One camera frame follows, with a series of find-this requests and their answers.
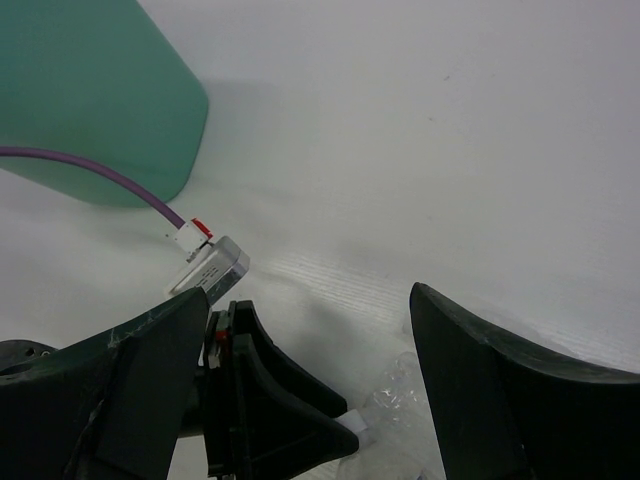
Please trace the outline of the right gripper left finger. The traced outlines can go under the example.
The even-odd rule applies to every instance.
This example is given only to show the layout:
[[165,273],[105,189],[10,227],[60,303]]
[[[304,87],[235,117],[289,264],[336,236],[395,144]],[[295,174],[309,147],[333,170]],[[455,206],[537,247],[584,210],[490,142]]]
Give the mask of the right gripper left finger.
[[2,478],[166,478],[208,315],[191,289],[2,369]]

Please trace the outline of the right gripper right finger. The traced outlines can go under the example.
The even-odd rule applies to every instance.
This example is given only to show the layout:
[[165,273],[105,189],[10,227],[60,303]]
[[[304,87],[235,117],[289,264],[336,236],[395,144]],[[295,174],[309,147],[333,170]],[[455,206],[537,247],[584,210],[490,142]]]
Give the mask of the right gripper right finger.
[[638,478],[638,374],[543,347],[423,283],[409,307],[446,478]]

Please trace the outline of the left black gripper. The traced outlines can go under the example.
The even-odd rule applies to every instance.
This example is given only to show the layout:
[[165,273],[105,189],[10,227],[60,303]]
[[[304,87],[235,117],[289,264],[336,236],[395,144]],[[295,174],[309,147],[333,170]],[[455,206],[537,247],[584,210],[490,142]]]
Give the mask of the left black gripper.
[[210,479],[292,479],[359,449],[344,397],[275,345],[251,301],[212,311],[182,418]]

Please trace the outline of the clear bottle blue-orange label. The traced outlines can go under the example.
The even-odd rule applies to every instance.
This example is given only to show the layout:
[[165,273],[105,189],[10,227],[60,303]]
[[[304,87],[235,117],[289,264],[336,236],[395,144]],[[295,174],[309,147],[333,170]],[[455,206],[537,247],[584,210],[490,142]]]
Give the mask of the clear bottle blue-orange label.
[[443,479],[422,450],[420,430],[402,416],[350,410],[338,421],[359,446],[340,460],[337,479]]

